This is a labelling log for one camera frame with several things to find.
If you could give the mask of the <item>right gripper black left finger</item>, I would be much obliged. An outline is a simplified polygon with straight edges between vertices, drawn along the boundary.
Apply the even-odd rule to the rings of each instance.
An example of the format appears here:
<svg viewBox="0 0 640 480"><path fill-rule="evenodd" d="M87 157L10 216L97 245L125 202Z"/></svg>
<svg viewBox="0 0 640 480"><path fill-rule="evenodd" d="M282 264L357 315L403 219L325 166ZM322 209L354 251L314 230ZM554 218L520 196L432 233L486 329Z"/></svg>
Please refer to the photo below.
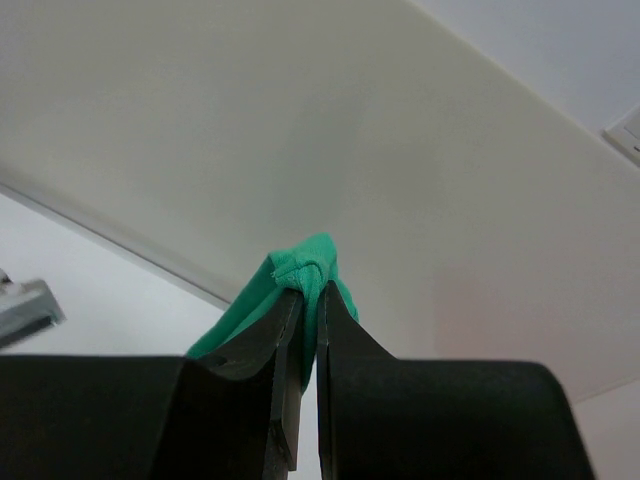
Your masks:
<svg viewBox="0 0 640 480"><path fill-rule="evenodd" d="M295 469L304 301L286 290L200 359L3 356L5 479L283 479Z"/></svg>

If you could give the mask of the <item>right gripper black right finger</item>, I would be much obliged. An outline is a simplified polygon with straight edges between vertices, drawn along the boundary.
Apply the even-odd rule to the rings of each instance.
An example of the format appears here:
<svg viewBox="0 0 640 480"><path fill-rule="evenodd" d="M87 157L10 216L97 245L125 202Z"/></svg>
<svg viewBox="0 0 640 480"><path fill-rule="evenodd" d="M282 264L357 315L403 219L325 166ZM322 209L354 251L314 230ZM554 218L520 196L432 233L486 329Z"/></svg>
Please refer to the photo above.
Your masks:
<svg viewBox="0 0 640 480"><path fill-rule="evenodd" d="M406 360L349 314L317 310L319 457L326 479L591 479L565 392L535 362Z"/></svg>

